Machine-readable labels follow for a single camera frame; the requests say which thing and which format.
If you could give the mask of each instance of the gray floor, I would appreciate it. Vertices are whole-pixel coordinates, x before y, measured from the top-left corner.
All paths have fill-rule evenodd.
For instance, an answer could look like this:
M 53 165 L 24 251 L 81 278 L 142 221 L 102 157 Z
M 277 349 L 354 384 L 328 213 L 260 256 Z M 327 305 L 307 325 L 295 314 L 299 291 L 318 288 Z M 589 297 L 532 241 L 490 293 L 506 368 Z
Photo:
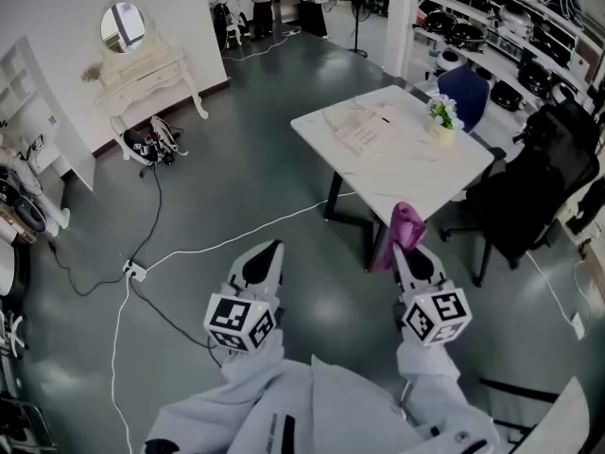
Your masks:
M 351 11 L 351 2 L 339 2 L 327 11 L 323 11 L 325 25 L 330 41 L 345 49 L 354 47 L 355 18 Z M 368 53 L 368 60 L 382 67 L 385 61 L 387 43 L 387 24 L 389 19 L 373 13 L 368 20 L 359 23 L 358 48 Z
M 289 127 L 290 120 L 389 81 L 371 62 L 305 35 L 266 56 L 227 62 L 226 67 L 232 87 L 204 100 L 208 121 L 200 121 L 193 106 L 169 117 L 186 128 L 181 145 L 190 154 L 172 167 L 158 168 L 164 208 L 155 235 L 139 255 L 144 265 L 173 250 L 212 246 L 323 200 L 332 171 Z M 67 186 L 72 221 L 57 243 L 61 260 L 73 268 L 81 288 L 119 273 L 148 232 L 158 196 L 153 177 L 140 180 L 138 170 L 115 148 L 97 161 L 94 194 L 78 181 Z M 338 206 L 368 214 L 357 197 L 341 199 Z M 518 271 L 510 271 L 498 253 L 485 287 L 475 289 L 468 269 L 481 242 L 457 237 L 443 244 L 436 236 L 439 224 L 458 219 L 458 205 L 446 206 L 429 221 L 426 242 L 465 288 L 475 315 L 449 347 L 463 372 L 465 392 L 509 421 L 532 424 L 544 414 L 543 406 L 488 397 L 477 378 L 558 392 L 577 375 L 597 422 L 605 384 L 601 313 L 596 310 L 589 337 L 578 342 L 533 266 L 524 260 Z M 286 245 L 281 290 L 287 309 L 286 354 L 308 362 L 315 353 L 398 393 L 402 382 L 395 368 L 397 340 L 390 312 L 398 290 L 389 274 L 363 272 L 360 233 L 324 222 L 320 210 L 210 253 L 170 259 L 150 273 L 140 290 L 191 335 L 204 339 L 209 295 L 218 290 L 232 260 L 275 237 Z M 124 428 L 110 399 L 112 340 L 125 284 L 79 298 L 44 241 L 32 255 L 26 302 L 30 350 L 22 361 L 29 394 L 46 408 L 61 452 L 127 452 Z M 565 309 L 586 315 L 571 274 L 578 261 L 571 243 L 561 241 L 535 257 Z M 586 278 L 581 279 L 586 288 Z M 221 384 L 206 352 L 136 297 L 124 310 L 116 373 L 116 396 L 135 452 L 161 405 Z

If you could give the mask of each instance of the pink cloth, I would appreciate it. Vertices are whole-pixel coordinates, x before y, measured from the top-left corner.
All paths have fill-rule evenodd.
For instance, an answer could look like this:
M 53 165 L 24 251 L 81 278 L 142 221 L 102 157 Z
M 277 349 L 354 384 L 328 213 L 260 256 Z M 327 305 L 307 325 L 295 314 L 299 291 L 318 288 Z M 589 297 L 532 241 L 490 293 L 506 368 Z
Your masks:
M 426 225 L 414 207 L 404 201 L 397 203 L 390 219 L 389 239 L 382 259 L 385 269 L 389 269 L 395 260 L 394 242 L 402 247 L 404 253 L 409 253 L 424 239 L 424 236 L 426 236 Z

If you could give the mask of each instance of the power strip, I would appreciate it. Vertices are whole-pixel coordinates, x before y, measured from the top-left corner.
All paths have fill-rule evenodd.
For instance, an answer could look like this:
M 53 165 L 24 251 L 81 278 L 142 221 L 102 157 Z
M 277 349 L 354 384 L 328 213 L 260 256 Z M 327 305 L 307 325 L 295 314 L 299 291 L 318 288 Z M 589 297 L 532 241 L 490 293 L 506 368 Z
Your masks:
M 147 278 L 147 269 L 143 269 L 131 260 L 126 261 L 122 271 L 124 271 L 128 278 L 136 279 L 139 283 L 142 283 Z
M 574 331 L 576 332 L 578 340 L 584 338 L 586 336 L 586 328 L 584 327 L 584 323 L 578 312 L 574 313 L 574 316 L 571 317 L 571 323 L 574 325 Z

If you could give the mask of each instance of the marble tabletop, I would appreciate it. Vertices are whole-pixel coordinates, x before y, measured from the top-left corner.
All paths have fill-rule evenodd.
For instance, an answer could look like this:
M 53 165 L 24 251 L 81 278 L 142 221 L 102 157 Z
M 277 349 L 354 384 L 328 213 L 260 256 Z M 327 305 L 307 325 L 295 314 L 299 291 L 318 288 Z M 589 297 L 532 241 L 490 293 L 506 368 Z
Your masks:
M 375 149 L 356 155 L 334 136 L 339 114 L 356 105 L 387 105 L 395 133 Z M 493 156 L 475 139 L 459 132 L 456 143 L 442 147 L 424 129 L 426 105 L 397 86 L 357 96 L 325 110 L 294 119 L 292 128 L 335 172 L 390 225 L 399 201 L 411 204 L 427 220 L 472 182 Z
M 548 414 L 515 451 L 518 454 L 576 454 L 588 439 L 590 417 L 586 397 L 575 377 Z

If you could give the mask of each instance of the flower pot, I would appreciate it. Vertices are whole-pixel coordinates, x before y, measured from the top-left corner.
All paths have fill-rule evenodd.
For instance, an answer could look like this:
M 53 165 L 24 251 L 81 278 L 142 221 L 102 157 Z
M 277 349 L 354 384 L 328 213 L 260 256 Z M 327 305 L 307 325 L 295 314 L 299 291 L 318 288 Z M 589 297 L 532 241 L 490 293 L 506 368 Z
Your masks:
M 441 145 L 442 147 L 451 147 L 456 143 L 456 131 L 448 130 L 432 117 L 428 117 L 425 127 L 428 134 L 430 134 L 431 138 L 433 138 L 438 145 Z

